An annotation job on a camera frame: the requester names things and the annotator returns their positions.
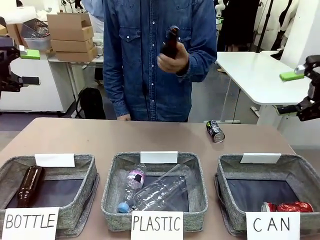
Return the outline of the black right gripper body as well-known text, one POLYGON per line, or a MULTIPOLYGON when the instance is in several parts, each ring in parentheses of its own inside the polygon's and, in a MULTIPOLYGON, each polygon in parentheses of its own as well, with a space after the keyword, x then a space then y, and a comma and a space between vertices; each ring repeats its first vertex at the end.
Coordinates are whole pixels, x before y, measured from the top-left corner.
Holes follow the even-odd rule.
POLYGON ((307 108, 308 118, 320 117, 320 74, 314 69, 320 66, 320 56, 310 55, 305 60, 305 76, 311 79, 308 90, 308 101, 310 102, 307 108))

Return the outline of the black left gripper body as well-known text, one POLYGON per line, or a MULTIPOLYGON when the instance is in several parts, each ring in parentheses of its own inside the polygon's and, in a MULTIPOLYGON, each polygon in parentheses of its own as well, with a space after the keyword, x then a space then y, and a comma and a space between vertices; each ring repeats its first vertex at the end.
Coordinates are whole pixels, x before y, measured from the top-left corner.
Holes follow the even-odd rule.
POLYGON ((20 57, 19 47, 11 37, 0 38, 0 92, 20 92, 22 84, 12 79, 10 63, 20 57))

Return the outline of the person's left hand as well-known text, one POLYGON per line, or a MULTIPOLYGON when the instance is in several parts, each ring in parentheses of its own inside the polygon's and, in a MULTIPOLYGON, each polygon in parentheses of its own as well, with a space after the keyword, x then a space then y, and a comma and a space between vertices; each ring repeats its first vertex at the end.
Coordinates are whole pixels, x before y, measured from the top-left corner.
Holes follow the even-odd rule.
POLYGON ((176 43, 177 54, 175 59, 170 58, 162 53, 157 56, 158 67, 171 74, 179 74, 180 72, 185 72, 185 69, 189 65, 189 53, 185 49, 185 46, 181 42, 176 43))

